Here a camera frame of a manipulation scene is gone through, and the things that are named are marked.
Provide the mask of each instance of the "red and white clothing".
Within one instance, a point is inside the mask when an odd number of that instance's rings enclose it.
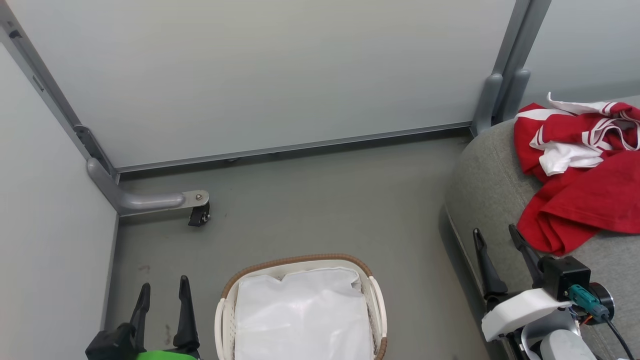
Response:
[[[553,101],[520,110],[514,144],[525,174],[544,183],[518,229],[566,254],[599,230],[640,233],[640,110],[622,102]]]

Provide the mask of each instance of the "floor stain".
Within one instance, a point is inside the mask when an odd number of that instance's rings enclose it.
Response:
[[[164,329],[166,330],[166,339],[164,341],[164,344],[169,345],[171,343],[171,328],[169,327],[169,324],[165,324]]]
[[[138,271],[144,271],[145,273],[147,273],[147,275],[149,274],[149,272],[151,271],[151,266],[149,265],[142,265],[138,267]]]

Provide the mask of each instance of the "green cable connector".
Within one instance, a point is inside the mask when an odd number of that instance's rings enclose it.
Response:
[[[600,301],[580,285],[569,287],[569,300],[583,308],[597,322],[604,322],[609,318],[609,310]]]

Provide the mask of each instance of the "gray floor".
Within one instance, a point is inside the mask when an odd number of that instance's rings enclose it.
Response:
[[[201,228],[186,226],[188,213],[122,221],[107,327],[129,320],[140,286],[149,282],[145,347],[170,347],[185,274],[200,354],[215,359],[215,307],[237,271],[287,256],[344,252],[365,261],[380,283],[389,328],[385,358],[488,359],[477,327],[481,309],[470,306],[461,279],[466,269],[441,234],[444,188],[467,141],[437,138],[124,181],[141,193],[202,188],[213,210]]]

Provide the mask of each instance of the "white cloth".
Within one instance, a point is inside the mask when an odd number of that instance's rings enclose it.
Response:
[[[531,147],[545,151],[540,156],[540,166],[547,176],[562,174],[568,167],[595,167],[604,160],[601,150],[577,143],[532,143]]]
[[[240,282],[236,360],[372,360],[360,277],[348,268]]]

